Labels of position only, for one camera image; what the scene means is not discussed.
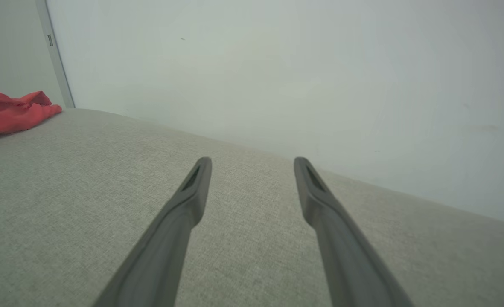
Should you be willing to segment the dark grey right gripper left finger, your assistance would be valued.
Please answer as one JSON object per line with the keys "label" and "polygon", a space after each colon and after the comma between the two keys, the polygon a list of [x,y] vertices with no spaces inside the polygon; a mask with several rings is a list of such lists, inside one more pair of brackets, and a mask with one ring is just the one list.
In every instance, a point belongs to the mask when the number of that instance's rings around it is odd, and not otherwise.
{"label": "dark grey right gripper left finger", "polygon": [[172,307],[192,229],[201,221],[212,161],[197,160],[108,282],[96,307]]}

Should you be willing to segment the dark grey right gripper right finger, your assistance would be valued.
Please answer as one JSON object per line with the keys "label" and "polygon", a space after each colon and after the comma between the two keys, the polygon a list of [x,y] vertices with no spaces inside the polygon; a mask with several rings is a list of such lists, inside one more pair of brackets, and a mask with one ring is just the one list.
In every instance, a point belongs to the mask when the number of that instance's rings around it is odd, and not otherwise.
{"label": "dark grey right gripper right finger", "polygon": [[411,307],[403,287],[312,163],[294,159],[301,210],[315,231],[334,307]]}

